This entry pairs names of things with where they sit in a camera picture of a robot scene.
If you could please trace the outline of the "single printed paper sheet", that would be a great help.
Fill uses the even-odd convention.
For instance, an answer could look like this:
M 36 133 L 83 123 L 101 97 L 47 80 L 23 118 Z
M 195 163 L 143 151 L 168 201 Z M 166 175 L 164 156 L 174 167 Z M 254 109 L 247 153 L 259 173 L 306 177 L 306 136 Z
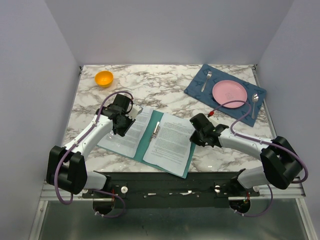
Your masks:
M 152 113 L 153 109 L 151 107 L 144 106 L 142 112 L 135 118 L 135 122 L 124 137 L 111 131 L 99 141 L 97 146 L 125 157 L 133 158 L 147 129 Z

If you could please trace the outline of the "printed white paper sheets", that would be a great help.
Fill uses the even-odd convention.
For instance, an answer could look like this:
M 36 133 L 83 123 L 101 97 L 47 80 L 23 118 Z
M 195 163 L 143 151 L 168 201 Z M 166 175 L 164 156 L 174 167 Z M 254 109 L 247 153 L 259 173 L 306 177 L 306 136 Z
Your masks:
M 151 139 L 142 160 L 185 179 L 194 127 L 187 119 L 164 113 L 156 138 Z

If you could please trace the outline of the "teal plastic folder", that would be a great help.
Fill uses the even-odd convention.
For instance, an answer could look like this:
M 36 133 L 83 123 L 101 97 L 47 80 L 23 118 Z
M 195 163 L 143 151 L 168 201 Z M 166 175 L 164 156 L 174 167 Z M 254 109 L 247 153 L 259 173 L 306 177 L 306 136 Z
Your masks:
M 164 170 L 162 168 L 160 168 L 160 167 L 156 167 L 155 165 L 151 165 L 151 164 L 148 164 L 148 163 L 144 162 L 143 161 L 143 157 L 144 157 L 144 155 L 145 155 L 145 153 L 147 151 L 147 148 L 149 147 L 149 144 L 151 142 L 151 136 L 152 136 L 152 133 L 153 133 L 155 127 L 156 127 L 156 124 L 157 124 L 157 122 L 159 122 L 161 120 L 163 114 L 164 114 L 163 112 L 160 112 L 160 111 L 157 111 L 157 110 L 153 109 L 150 121 L 149 121 L 148 126 L 147 126 L 147 128 L 146 128 L 146 130 L 145 130 L 145 132 L 144 132 L 144 134 L 142 136 L 142 139 L 139 142 L 136 154 L 135 154 L 135 156 L 133 158 L 130 158 L 130 159 L 135 160 L 135 161 L 137 161 L 139 163 L 145 164 L 147 166 L 156 168 L 156 169 L 161 170 L 161 171 L 164 171 Z M 193 154 L 194 154 L 194 150 L 195 150 L 195 144 L 191 143 L 191 151 L 190 151 L 190 153 L 192 154 L 192 156 L 188 160 L 187 171 L 184 172 L 186 174 L 186 177 L 187 177 L 188 170 L 189 170 L 189 167 L 190 167 L 190 164 L 191 164 L 191 160 L 192 160 L 192 157 L 193 157 Z

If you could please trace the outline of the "silver folder clip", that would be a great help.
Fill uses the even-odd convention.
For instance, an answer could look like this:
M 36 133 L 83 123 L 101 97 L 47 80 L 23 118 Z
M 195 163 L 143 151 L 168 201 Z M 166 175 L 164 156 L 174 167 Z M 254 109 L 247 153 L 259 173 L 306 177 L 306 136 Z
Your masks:
M 160 130 L 160 122 L 158 121 L 151 135 L 151 138 L 150 138 L 151 140 L 157 137 L 159 130 Z

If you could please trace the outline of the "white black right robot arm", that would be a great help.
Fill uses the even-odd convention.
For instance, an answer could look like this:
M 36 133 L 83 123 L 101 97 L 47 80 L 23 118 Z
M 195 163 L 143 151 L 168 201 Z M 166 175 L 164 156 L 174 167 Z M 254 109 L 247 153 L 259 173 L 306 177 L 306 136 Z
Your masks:
M 214 125 L 202 113 L 192 117 L 190 122 L 194 127 L 190 137 L 192 143 L 201 147 L 233 149 L 261 161 L 262 166 L 242 169 L 231 179 L 230 191 L 236 196 L 255 186 L 269 184 L 285 190 L 303 170 L 297 154 L 284 137 L 257 139 L 241 135 L 227 125 Z

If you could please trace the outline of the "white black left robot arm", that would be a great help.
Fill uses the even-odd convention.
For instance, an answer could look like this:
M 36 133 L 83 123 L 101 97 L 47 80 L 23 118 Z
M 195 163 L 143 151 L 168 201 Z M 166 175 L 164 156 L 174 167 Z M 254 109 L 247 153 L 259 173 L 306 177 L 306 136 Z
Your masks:
M 109 133 L 124 137 L 142 112 L 133 103 L 134 97 L 127 91 L 112 94 L 114 100 L 108 106 L 101 104 L 92 121 L 72 141 L 64 146 L 54 146 L 49 152 L 46 182 L 54 186 L 58 199 L 65 205 L 60 190 L 77 195 L 82 190 L 93 190 L 99 197 L 110 194 L 111 185 L 103 173 L 88 172 L 86 158 L 100 140 Z

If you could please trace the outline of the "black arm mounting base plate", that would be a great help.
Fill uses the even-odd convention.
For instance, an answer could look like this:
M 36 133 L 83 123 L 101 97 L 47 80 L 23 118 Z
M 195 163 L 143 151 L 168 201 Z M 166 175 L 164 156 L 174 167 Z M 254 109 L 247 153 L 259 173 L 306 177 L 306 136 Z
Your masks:
M 190 172 L 181 178 L 166 172 L 107 172 L 106 192 L 121 197 L 127 209 L 228 208 L 247 197 L 252 188 L 236 183 L 237 172 Z

